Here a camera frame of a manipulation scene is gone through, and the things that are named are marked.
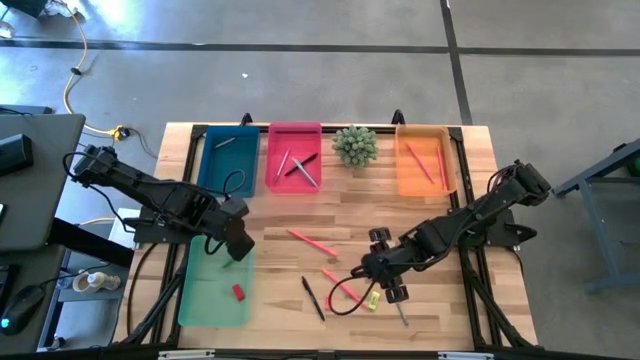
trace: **orange tray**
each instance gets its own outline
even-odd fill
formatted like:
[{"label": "orange tray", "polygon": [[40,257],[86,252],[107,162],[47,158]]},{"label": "orange tray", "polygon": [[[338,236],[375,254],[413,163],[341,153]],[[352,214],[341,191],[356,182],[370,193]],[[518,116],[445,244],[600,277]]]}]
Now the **orange tray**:
[{"label": "orange tray", "polygon": [[[396,128],[396,174],[402,196],[440,197],[456,190],[457,179],[449,130],[444,126],[400,125]],[[438,160],[442,159],[442,171]],[[431,182],[422,166],[433,180]]]}]

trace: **gray pen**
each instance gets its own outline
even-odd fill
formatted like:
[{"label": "gray pen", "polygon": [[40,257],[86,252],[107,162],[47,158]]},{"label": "gray pen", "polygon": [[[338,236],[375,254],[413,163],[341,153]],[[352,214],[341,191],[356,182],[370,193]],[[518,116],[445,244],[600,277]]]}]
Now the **gray pen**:
[{"label": "gray pen", "polygon": [[289,151],[291,151],[291,148],[287,149],[287,152],[284,153],[284,157],[282,158],[282,163],[280,164],[280,169],[278,169],[278,173],[276,174],[276,179],[273,182],[274,184],[278,182],[278,179],[280,178],[280,174],[282,173],[282,168],[284,167],[284,163],[287,162],[287,157],[289,157]]},{"label": "gray pen", "polygon": [[307,179],[309,179],[309,181],[311,181],[313,186],[318,187],[318,184],[316,184],[315,180],[313,180],[313,178],[311,177],[311,175],[309,175],[307,170],[304,169],[304,166],[302,166],[302,164],[300,164],[300,161],[298,161],[298,160],[296,160],[294,158],[291,158],[291,160],[293,160],[293,162],[296,163],[296,166],[298,167],[298,169],[300,169],[300,171],[302,171],[302,173],[307,177]]},{"label": "gray pen", "polygon": [[400,318],[402,319],[402,323],[404,323],[404,326],[409,327],[409,320],[407,320],[407,317],[404,315],[404,312],[400,307],[400,303],[396,303],[396,307],[398,307],[398,312],[400,313]]},{"label": "gray pen", "polygon": [[216,145],[216,146],[214,146],[213,148],[214,148],[214,149],[221,148],[221,147],[223,147],[223,146],[227,145],[228,143],[232,142],[232,141],[233,141],[233,140],[235,140],[235,139],[236,139],[236,138],[227,139],[227,140],[225,140],[225,141],[223,141],[223,142],[221,142],[221,143],[217,144],[217,145]]}]

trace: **green tray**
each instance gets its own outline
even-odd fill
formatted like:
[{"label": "green tray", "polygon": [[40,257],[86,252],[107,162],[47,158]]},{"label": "green tray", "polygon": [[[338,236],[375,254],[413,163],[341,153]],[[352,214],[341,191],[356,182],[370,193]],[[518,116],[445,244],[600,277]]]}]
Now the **green tray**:
[{"label": "green tray", "polygon": [[[231,260],[227,247],[207,255],[204,242],[204,236],[191,241],[178,322],[182,326],[242,326],[249,320],[254,251],[242,261],[223,267]],[[241,302],[233,293],[235,284],[244,291],[245,299]]]}]

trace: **plastic tray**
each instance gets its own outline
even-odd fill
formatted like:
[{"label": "plastic tray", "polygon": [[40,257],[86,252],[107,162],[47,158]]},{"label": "plastic tray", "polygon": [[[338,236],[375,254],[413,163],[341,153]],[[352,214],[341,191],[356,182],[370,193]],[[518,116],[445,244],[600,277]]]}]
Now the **plastic tray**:
[{"label": "plastic tray", "polygon": [[[320,123],[273,123],[269,126],[267,144],[267,171],[265,182],[274,193],[313,193],[320,190],[322,184],[322,125]],[[276,182],[276,174],[287,149],[282,173]],[[289,176],[285,173],[295,167],[292,158],[302,162],[307,157],[317,153],[318,156],[304,165],[318,187],[307,179],[300,170]]]},{"label": "plastic tray", "polygon": [[[429,181],[410,145],[420,159],[433,183]],[[396,175],[398,192],[402,196],[439,197],[456,190],[457,180],[453,162],[449,130],[444,126],[402,125],[396,128]],[[445,181],[443,186],[438,151],[442,156]]]},{"label": "plastic tray", "polygon": [[[204,236],[196,236],[191,242],[178,322],[182,326],[242,326],[249,320],[255,251],[223,267],[231,259],[227,247],[207,255],[204,242]],[[241,302],[233,293],[235,284],[244,291]]]},{"label": "plastic tray", "polygon": [[[235,138],[234,141],[215,148],[216,145]],[[260,129],[251,126],[210,126],[207,130],[198,185],[223,191],[224,180],[235,170],[246,174],[244,185],[233,193],[243,198],[252,197],[256,186],[256,169],[260,149]],[[227,191],[240,184],[242,175],[229,179]]]}]

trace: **computer mouse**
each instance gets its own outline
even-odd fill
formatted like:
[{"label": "computer mouse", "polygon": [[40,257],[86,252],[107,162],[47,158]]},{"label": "computer mouse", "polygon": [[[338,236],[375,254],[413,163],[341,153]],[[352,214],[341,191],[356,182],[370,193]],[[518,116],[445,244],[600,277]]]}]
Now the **computer mouse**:
[{"label": "computer mouse", "polygon": [[27,285],[7,304],[0,319],[0,333],[15,335],[22,331],[42,304],[45,292],[39,285]]}]

